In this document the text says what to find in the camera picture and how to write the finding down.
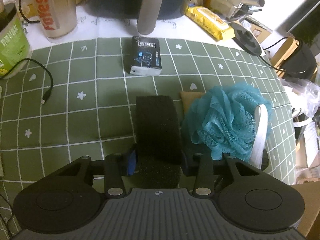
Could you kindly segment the tan drawstring pouch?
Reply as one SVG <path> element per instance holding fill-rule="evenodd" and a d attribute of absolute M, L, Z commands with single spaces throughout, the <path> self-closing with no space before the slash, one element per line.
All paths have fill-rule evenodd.
<path fill-rule="evenodd" d="M 188 112 L 189 107 L 193 103 L 195 99 L 199 99 L 204 95 L 204 93 L 201 92 L 180 92 L 180 97 L 183 104 L 183 111 L 184 114 Z"/>

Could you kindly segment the blue mesh bath loofah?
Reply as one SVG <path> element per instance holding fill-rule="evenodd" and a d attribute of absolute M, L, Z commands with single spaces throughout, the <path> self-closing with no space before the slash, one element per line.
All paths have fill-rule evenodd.
<path fill-rule="evenodd" d="M 203 151 L 214 160 L 226 153 L 261 169 L 271 116 L 272 104 L 259 89 L 245 82 L 215 86 L 189 105 L 182 137 L 192 153 Z"/>

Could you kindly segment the black kettle base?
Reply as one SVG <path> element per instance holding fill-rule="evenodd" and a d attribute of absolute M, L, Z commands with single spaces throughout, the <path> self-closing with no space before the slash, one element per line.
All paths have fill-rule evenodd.
<path fill-rule="evenodd" d="M 229 24 L 234 30 L 232 40 L 245 52 L 253 56 L 259 56 L 262 53 L 261 46 L 255 36 L 242 25 L 232 22 Z"/>

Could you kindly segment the green label supplement jar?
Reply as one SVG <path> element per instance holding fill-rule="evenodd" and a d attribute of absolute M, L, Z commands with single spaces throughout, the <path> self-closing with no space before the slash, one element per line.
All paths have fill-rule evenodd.
<path fill-rule="evenodd" d="M 14 3 L 4 5 L 1 12 L 1 78 L 16 75 L 31 56 L 31 47 L 24 33 Z"/>

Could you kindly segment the black foam sponge block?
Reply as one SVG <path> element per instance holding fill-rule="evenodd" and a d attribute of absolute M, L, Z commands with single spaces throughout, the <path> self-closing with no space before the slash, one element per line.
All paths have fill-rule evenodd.
<path fill-rule="evenodd" d="M 182 147 L 174 102 L 169 96 L 136 98 L 137 165 L 145 187 L 178 186 Z"/>

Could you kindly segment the black garment on chair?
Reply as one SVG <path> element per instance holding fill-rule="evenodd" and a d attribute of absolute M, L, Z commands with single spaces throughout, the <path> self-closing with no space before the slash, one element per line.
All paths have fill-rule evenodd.
<path fill-rule="evenodd" d="M 316 59 L 310 48 L 301 39 L 295 51 L 284 60 L 281 69 L 285 70 L 283 78 L 294 77 L 311 80 L 317 67 Z"/>

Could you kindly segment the yellow wet wipes pack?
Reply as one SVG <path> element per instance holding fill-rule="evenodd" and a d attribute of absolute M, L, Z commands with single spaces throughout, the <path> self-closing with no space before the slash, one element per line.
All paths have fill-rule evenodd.
<path fill-rule="evenodd" d="M 185 12 L 185 16 L 217 41 L 235 38 L 234 29 L 206 7 L 189 7 Z"/>

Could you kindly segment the green checkered tablecloth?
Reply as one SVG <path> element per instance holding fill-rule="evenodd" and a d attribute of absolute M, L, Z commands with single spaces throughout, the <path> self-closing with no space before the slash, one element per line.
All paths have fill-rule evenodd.
<path fill-rule="evenodd" d="M 103 159 L 135 140 L 136 98 L 167 95 L 179 117 L 180 92 L 246 82 L 273 105 L 267 173 L 295 182 L 295 133 L 289 100 L 275 72 L 232 42 L 160 39 L 159 76 L 133 76 L 131 38 L 95 38 L 35 50 L 1 81 L 1 239 L 20 227 L 11 204 L 25 187 L 83 155 Z"/>

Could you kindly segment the grey lid shaker bottle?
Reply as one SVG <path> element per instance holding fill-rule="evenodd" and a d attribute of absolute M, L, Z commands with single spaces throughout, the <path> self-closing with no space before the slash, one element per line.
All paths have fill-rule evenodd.
<path fill-rule="evenodd" d="M 33 4 L 50 42 L 64 41 L 76 28 L 76 0 L 33 0 Z"/>

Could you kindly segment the black tissue packet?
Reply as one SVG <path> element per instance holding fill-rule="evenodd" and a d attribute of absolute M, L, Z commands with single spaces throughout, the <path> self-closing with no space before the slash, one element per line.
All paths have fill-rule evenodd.
<path fill-rule="evenodd" d="M 159 39 L 133 36 L 130 74 L 158 76 L 162 71 Z"/>

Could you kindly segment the wooden chair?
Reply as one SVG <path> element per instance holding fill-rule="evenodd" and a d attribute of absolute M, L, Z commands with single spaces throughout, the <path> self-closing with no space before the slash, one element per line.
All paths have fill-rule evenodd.
<path fill-rule="evenodd" d="M 277 68 L 276 74 L 278 77 L 284 76 L 284 73 L 280 71 L 282 70 L 281 65 L 286 59 L 289 58 L 289 56 L 291 56 L 291 54 L 298 48 L 298 46 L 299 41 L 295 40 L 292 37 L 288 37 L 270 59 L 270 63 L 272 64 L 272 66 Z"/>

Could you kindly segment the white plastic bag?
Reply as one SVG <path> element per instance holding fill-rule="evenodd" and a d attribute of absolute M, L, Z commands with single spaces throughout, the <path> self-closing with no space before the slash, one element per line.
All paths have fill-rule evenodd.
<path fill-rule="evenodd" d="M 306 155 L 319 152 L 319 85 L 307 79 L 281 80 L 289 98 L 296 143 L 304 141 Z"/>

